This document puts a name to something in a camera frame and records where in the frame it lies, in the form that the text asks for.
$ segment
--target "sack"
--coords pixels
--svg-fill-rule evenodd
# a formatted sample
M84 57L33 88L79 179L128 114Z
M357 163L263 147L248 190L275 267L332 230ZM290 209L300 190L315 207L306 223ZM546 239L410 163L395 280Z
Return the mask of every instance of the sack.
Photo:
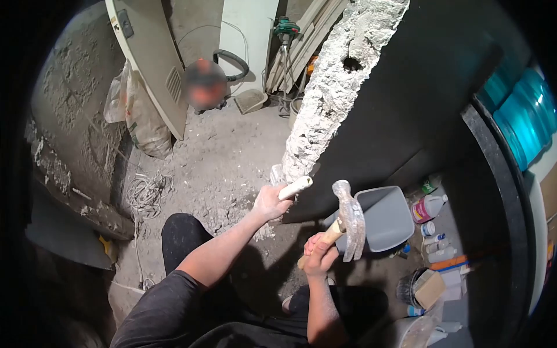
M137 74L126 60L124 69L110 84L104 118L108 123L125 120L135 146L164 160L172 152L171 133Z

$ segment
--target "vacuum hose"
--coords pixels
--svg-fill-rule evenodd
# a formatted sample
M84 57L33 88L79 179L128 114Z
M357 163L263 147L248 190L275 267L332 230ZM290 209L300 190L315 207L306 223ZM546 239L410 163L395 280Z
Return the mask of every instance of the vacuum hose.
M240 57L238 57L234 53L228 52L226 50L216 50L216 51L214 51L213 52L213 62L215 62L216 64L218 64L218 55L233 59L236 62L238 62L238 64L240 64L240 66L242 67L242 72L241 73L239 73L238 75L234 75L234 76L227 76L226 81L232 82L232 81L242 79L242 78L246 77L247 73L250 71L250 67L247 66L247 63L244 62L243 59L241 59Z

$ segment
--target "claw hammer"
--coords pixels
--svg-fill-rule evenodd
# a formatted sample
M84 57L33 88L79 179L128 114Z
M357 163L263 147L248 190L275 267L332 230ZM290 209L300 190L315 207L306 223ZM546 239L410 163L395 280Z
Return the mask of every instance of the claw hammer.
M361 205L350 194L350 184L346 180L338 180L333 184L333 193L339 199L339 216L335 222L319 238L319 242L333 244L346 233L346 252L343 261L359 260L365 245L365 220ZM298 268L304 269L309 256L298 260Z

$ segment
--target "dark wall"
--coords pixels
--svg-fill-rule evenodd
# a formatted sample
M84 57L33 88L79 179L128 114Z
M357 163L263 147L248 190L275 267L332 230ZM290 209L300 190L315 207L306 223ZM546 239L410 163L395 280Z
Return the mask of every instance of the dark wall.
M518 81L530 50L497 3L412 0L286 221L334 211L336 180L348 180L353 193L404 187L462 158L471 138L460 112L486 78L482 65L495 46Z

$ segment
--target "hand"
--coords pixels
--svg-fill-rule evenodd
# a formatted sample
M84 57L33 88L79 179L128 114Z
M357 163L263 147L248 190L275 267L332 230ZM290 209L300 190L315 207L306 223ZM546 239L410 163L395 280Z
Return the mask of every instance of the hand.
M252 212L259 215L265 222L278 218L286 213L292 205L292 199L279 200L279 191L286 184L263 186L255 199Z
M310 278L325 279L327 271L339 256L339 250L336 247L331 247L332 244L318 242L323 233L319 232L310 237L304 245L304 255L310 257L304 265L304 272L306 272L308 280Z

